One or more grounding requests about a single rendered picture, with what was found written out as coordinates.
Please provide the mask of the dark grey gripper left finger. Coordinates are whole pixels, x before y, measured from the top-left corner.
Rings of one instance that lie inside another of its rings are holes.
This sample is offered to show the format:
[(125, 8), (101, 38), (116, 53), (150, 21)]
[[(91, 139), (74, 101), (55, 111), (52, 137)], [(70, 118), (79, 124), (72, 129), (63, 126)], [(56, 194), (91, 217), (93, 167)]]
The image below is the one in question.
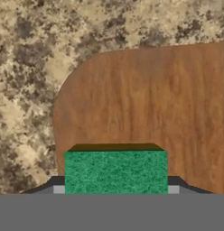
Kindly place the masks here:
[(63, 176), (52, 176), (42, 185), (28, 189), (24, 194), (64, 194), (65, 178)]

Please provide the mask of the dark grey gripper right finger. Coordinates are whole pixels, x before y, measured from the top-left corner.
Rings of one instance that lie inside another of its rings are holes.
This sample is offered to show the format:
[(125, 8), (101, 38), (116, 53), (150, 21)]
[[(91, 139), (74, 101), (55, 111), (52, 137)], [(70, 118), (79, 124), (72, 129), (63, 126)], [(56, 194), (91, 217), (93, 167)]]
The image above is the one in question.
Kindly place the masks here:
[(169, 176), (168, 193), (169, 194), (186, 194), (186, 193), (210, 194), (210, 191), (192, 186), (179, 176)]

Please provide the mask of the brown wooden cutting board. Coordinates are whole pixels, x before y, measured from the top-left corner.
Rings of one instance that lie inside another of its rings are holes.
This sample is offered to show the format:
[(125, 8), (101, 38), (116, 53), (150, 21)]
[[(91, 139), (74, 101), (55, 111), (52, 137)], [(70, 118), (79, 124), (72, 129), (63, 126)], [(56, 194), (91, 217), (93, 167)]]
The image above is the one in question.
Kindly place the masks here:
[(155, 143), (169, 172), (224, 193), (224, 42), (97, 54), (52, 109), (58, 171), (76, 143)]

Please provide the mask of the green and yellow sponge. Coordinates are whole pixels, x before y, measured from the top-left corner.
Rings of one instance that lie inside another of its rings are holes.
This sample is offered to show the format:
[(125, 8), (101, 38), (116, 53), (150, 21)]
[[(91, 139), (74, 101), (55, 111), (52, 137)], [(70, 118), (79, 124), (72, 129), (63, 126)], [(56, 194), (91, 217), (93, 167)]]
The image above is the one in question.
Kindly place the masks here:
[(168, 192), (168, 152), (153, 143), (76, 144), (64, 160), (67, 194)]

